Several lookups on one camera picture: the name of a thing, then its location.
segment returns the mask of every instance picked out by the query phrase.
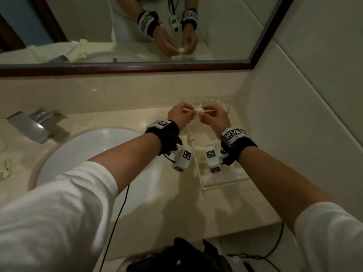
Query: white sleeve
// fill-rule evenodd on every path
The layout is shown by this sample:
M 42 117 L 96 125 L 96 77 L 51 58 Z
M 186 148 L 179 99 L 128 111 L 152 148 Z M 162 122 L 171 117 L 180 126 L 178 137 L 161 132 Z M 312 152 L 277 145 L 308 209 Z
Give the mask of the white sleeve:
M 296 219 L 295 235 L 312 272 L 362 271 L 363 223 L 340 206 L 311 205 Z
M 118 189 L 85 162 L 0 210 L 0 271 L 92 271 Z

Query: backsplash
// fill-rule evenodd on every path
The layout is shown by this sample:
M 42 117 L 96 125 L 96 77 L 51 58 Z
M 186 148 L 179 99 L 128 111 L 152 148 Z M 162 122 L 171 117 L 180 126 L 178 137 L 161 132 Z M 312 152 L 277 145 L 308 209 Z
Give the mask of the backsplash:
M 44 107 L 84 114 L 172 106 L 186 97 L 232 96 L 247 71 L 0 79 L 0 119 Z

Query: blue wall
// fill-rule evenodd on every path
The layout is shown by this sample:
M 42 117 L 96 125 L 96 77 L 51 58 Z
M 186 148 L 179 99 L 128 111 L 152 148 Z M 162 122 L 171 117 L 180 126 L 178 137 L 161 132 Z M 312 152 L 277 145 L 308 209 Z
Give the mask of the blue wall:
M 0 14 L 26 46 L 54 43 L 28 0 L 0 0 Z

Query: black bag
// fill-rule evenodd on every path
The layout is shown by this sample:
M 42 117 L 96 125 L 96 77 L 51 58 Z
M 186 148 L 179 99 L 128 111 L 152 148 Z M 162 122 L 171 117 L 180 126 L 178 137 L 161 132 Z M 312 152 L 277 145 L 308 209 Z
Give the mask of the black bag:
M 127 272 L 233 272 L 217 248 L 206 240 L 203 245 L 201 252 L 186 240 L 176 238 L 173 246 L 129 265 Z

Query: bathroom sink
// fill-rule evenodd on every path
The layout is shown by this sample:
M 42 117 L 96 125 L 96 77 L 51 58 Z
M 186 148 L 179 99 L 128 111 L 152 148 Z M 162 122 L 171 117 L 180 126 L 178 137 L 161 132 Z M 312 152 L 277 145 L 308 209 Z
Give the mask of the bathroom sink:
M 121 143 L 140 136 L 138 132 L 108 128 L 83 133 L 69 140 L 56 149 L 38 170 L 34 178 L 34 186 L 51 182 L 57 175 L 66 172 L 91 157 L 113 148 Z M 161 160 L 156 157 L 131 183 L 127 201 L 121 216 L 132 212 L 142 205 L 149 196 L 156 193 L 161 177 Z M 125 200 L 126 189 L 116 198 L 111 221 L 115 221 Z
M 123 52 L 100 52 L 88 54 L 86 58 L 79 58 L 74 63 L 117 63 L 117 62 L 144 62 L 137 55 Z

